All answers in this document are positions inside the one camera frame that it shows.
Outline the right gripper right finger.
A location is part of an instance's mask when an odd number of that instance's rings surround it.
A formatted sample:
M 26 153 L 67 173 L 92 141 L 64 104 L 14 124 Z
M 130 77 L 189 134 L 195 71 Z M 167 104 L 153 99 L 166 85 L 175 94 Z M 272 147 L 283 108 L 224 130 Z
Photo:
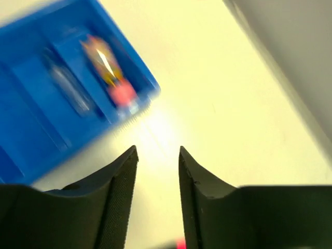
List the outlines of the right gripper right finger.
M 331 186 L 234 187 L 179 150 L 187 248 L 331 248 Z

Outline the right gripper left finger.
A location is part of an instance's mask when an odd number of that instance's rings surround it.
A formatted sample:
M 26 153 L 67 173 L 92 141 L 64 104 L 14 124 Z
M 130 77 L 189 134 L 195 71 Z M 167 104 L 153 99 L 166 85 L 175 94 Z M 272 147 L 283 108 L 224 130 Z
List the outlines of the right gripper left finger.
M 135 146 L 62 189 L 1 185 L 1 248 L 124 248 L 137 163 Z

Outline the pink cap black highlighter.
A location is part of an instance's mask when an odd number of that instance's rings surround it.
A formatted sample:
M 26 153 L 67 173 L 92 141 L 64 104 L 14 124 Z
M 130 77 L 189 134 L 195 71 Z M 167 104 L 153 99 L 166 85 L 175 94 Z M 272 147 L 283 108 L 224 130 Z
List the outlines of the pink cap black highlighter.
M 184 238 L 176 241 L 176 249 L 186 249 L 186 241 Z

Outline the clear spray bottle blue cap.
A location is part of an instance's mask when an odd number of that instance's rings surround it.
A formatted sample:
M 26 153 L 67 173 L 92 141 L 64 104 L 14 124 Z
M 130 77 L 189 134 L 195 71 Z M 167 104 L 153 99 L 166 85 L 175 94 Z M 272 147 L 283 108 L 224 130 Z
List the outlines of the clear spray bottle blue cap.
M 44 48 L 43 63 L 54 84 L 80 116 L 99 113 L 95 101 L 52 48 Z

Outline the pink cap crayon tube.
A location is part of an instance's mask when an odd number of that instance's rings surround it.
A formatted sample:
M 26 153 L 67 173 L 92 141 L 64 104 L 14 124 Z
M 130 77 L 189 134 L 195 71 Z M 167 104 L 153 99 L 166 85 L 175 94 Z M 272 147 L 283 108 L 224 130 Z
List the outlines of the pink cap crayon tube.
M 131 113 L 136 112 L 138 110 L 136 90 L 124 76 L 109 44 L 102 38 L 90 34 L 80 43 L 94 73 L 102 82 L 103 88 L 116 108 Z

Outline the blue compartment tray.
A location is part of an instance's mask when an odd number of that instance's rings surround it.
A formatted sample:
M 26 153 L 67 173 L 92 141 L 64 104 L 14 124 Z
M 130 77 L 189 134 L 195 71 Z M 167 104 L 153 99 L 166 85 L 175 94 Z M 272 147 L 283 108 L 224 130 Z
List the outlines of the blue compartment tray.
M 122 111 L 108 97 L 81 41 L 105 40 L 137 93 L 138 110 Z M 80 116 L 43 63 L 52 48 L 99 108 Z M 160 87 L 98 1 L 56 1 L 1 25 L 1 183 L 30 184 L 107 130 L 150 104 Z

